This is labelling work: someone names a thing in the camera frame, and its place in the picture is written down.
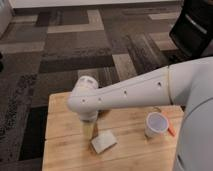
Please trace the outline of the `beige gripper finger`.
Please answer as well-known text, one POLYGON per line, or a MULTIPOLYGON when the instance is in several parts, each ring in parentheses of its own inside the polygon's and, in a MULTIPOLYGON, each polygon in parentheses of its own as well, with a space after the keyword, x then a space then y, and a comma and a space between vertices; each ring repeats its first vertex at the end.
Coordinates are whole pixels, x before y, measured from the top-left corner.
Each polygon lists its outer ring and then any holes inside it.
POLYGON ((83 133, 87 139, 91 139, 93 136, 93 124, 90 122, 83 123, 83 133))

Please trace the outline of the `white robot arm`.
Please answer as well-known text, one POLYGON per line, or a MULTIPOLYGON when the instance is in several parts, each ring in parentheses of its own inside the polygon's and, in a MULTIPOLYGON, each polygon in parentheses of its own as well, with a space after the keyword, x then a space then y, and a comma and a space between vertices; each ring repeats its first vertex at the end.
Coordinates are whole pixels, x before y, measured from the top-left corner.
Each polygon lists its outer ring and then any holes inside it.
POLYGON ((100 88, 82 76, 67 100, 83 122, 100 110, 179 105, 185 108, 173 171, 213 171, 213 56, 164 66, 100 88))

